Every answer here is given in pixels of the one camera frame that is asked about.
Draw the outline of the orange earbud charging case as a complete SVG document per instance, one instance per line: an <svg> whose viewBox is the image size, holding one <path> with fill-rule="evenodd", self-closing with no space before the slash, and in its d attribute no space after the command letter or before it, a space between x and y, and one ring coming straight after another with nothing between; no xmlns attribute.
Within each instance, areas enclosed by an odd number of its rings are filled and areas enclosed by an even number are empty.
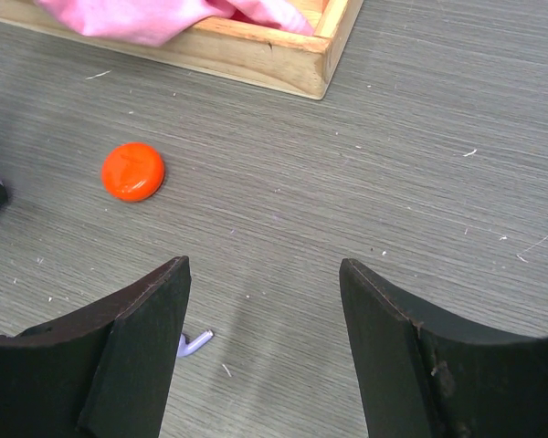
<svg viewBox="0 0 548 438"><path fill-rule="evenodd" d="M143 201L162 186L165 166L162 155L151 145L129 142L105 158L100 178L106 191L128 203Z"/></svg>

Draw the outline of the purple earbud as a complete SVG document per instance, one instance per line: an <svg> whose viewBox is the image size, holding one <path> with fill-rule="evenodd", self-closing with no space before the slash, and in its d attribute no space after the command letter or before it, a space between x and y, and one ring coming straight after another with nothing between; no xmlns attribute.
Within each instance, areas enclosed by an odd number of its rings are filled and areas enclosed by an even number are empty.
<svg viewBox="0 0 548 438"><path fill-rule="evenodd" d="M189 339L184 333L180 335L176 357L178 359L190 356L209 342L215 336L214 331L208 329L194 339Z"/></svg>

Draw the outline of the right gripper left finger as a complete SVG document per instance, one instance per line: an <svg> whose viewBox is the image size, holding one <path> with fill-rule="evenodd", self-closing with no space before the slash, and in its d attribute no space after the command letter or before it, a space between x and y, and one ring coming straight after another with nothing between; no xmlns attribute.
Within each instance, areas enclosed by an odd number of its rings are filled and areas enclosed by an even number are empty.
<svg viewBox="0 0 548 438"><path fill-rule="evenodd" d="M173 258L67 315L0 335L0 437L156 437L190 293Z"/></svg>

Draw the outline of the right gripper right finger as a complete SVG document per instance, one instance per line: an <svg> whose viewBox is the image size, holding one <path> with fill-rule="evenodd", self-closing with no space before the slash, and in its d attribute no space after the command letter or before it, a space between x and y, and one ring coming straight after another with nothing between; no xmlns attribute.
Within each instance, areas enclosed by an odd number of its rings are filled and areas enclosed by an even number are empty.
<svg viewBox="0 0 548 438"><path fill-rule="evenodd" d="M372 437L548 437L548 337L458 316L358 260L342 309Z"/></svg>

